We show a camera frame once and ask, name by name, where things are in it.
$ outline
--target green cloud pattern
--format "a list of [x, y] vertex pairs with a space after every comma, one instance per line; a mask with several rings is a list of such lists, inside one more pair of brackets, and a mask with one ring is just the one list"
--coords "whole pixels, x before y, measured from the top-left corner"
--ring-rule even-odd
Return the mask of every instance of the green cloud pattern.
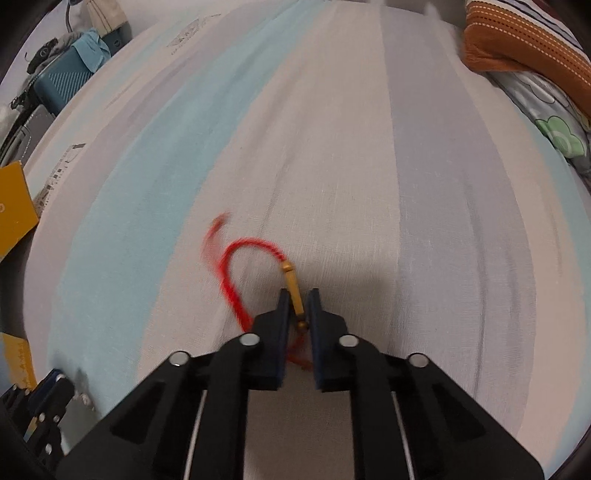
[[585, 155], [583, 143], [579, 137], [571, 133], [569, 126], [559, 116], [551, 116], [548, 121], [536, 120], [535, 125], [565, 158]]

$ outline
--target blue cloth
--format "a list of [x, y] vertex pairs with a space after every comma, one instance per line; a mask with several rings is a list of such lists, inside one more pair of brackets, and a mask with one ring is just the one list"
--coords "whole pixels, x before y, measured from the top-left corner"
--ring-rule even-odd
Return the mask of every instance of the blue cloth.
[[96, 73], [111, 57], [109, 47], [99, 37], [95, 28], [84, 32], [72, 45], [92, 73]]

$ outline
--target striped bedsheet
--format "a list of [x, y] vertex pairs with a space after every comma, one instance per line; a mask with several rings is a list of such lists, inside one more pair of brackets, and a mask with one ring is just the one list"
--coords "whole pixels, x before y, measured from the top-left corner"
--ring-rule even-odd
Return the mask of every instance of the striped bedsheet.
[[[353, 333], [432, 357], [550, 476], [591, 422], [589, 196], [457, 45], [432, 18], [321, 0], [136, 38], [25, 169], [37, 377], [63, 368], [102, 416], [171, 351], [237, 335], [199, 258], [230, 211], [227, 239], [278, 243]], [[274, 307], [271, 259], [240, 253], [232, 275], [250, 312]], [[250, 407], [246, 478], [353, 477], [346, 395], [289, 367]]]

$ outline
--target yellow box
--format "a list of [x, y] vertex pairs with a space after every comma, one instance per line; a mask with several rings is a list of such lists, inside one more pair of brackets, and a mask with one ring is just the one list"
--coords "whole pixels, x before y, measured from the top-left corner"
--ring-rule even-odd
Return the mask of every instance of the yellow box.
[[38, 221], [20, 162], [0, 168], [0, 261]]

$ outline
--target yellow cardboard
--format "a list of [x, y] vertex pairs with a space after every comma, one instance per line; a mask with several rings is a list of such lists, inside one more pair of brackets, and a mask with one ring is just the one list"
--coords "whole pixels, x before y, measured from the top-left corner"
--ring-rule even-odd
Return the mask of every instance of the yellow cardboard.
[[0, 342], [4, 344], [4, 358], [8, 364], [10, 381], [16, 383], [19, 388], [33, 390], [37, 382], [29, 342], [7, 333], [0, 333]]
[[0, 168], [0, 261], [38, 221], [20, 162]]

